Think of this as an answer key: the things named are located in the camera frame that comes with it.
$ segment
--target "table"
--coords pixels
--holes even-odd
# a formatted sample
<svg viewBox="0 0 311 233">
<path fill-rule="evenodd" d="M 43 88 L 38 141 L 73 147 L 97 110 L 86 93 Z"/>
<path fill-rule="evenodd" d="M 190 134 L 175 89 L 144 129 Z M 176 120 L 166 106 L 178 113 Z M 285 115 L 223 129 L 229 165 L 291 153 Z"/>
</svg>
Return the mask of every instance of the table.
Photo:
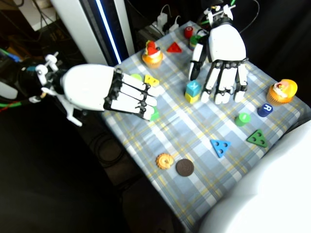
<svg viewBox="0 0 311 233">
<path fill-rule="evenodd" d="M 299 121 L 311 117 L 311 109 L 295 97 L 265 118 L 259 117 L 257 108 L 266 103 L 267 87 L 275 83 L 271 77 L 247 62 L 248 91 L 240 103 L 233 99 L 227 104 L 215 105 L 212 97 L 207 104 L 189 104 L 184 97 L 192 51 L 183 36 L 188 22 L 166 35 L 156 44 L 164 53 L 160 68 L 149 69 L 138 52 L 121 63 L 127 74 L 150 74 L 160 80 L 163 95 L 157 98 L 160 118 L 148 122 L 137 116 L 106 111 L 103 119 L 139 165 L 155 189 L 161 194 L 187 231 L 193 232 L 200 218 L 246 174 L 287 130 Z M 167 53 L 171 43 L 177 42 L 182 53 Z M 197 79 L 204 84 L 210 64 L 204 64 Z M 249 113 L 251 122 L 243 127 L 234 123 L 242 112 Z M 257 129 L 268 141 L 262 148 L 246 142 Z M 221 159 L 210 143 L 211 139 L 230 141 L 231 146 Z M 182 177 L 173 165 L 161 170 L 156 158 L 169 153 L 174 165 L 182 158 L 193 161 L 194 172 Z"/>
</svg>

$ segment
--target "dark blue cylinder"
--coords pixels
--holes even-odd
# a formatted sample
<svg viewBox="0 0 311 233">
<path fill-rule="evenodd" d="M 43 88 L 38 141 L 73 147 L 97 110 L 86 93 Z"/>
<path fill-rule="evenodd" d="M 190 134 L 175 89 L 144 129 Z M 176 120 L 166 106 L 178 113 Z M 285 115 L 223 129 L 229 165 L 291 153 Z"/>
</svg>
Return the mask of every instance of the dark blue cylinder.
<svg viewBox="0 0 311 233">
<path fill-rule="evenodd" d="M 266 117 L 268 116 L 270 113 L 272 113 L 273 111 L 273 107 L 271 105 L 269 105 L 268 103 L 265 103 L 264 105 L 262 105 L 258 110 L 257 113 L 259 116 L 261 117 Z"/>
</svg>

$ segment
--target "yellow cube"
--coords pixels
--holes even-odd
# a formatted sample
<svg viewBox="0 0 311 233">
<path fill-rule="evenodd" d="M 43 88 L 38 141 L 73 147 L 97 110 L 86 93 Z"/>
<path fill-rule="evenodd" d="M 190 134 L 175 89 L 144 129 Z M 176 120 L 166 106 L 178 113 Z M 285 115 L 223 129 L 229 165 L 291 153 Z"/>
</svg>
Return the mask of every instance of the yellow cube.
<svg viewBox="0 0 311 233">
<path fill-rule="evenodd" d="M 192 97 L 188 93 L 185 93 L 185 98 L 189 103 L 195 103 L 199 100 L 200 94 L 196 95 L 195 97 Z"/>
<path fill-rule="evenodd" d="M 145 75 L 145 83 L 150 84 L 150 86 L 158 86 L 160 81 L 158 79 L 155 79 L 154 77 L 152 77 L 149 74 Z"/>
</svg>

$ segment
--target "robotic hand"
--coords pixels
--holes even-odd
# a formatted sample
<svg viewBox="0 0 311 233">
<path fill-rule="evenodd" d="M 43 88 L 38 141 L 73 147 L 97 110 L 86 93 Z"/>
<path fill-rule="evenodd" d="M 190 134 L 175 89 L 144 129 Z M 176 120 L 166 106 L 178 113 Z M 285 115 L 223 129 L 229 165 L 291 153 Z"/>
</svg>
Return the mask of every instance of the robotic hand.
<svg viewBox="0 0 311 233">
<path fill-rule="evenodd" d="M 215 103 L 228 103 L 233 94 L 236 81 L 235 102 L 240 102 L 247 90 L 245 62 L 246 49 L 239 32 L 232 26 L 233 15 L 231 8 L 225 5 L 207 9 L 211 27 L 208 35 L 200 38 L 194 48 L 190 64 L 189 80 L 195 80 L 200 73 L 206 57 L 212 62 L 201 94 L 201 101 L 206 103 L 217 81 Z"/>
<path fill-rule="evenodd" d="M 73 110 L 132 113 L 150 120 L 157 105 L 157 89 L 143 83 L 120 69 L 104 65 L 74 66 L 63 73 L 56 66 L 56 55 L 48 55 L 45 65 L 37 65 L 36 72 L 42 92 L 56 96 L 67 112 L 67 119 L 82 126 Z"/>
</svg>

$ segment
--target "white plug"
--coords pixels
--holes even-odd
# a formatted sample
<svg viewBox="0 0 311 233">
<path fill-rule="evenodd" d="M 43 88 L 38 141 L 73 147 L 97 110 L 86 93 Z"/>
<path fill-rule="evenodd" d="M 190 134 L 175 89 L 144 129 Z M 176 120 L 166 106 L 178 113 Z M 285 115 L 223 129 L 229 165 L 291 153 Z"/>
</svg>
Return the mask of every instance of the white plug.
<svg viewBox="0 0 311 233">
<path fill-rule="evenodd" d="M 157 27 L 163 30 L 164 24 L 167 23 L 167 14 L 162 13 L 157 17 Z"/>
<path fill-rule="evenodd" d="M 177 19 L 180 16 L 177 16 L 175 19 L 175 23 L 170 27 L 169 32 L 171 33 L 172 31 L 176 30 L 177 28 L 179 28 L 179 24 L 177 23 Z"/>
</svg>

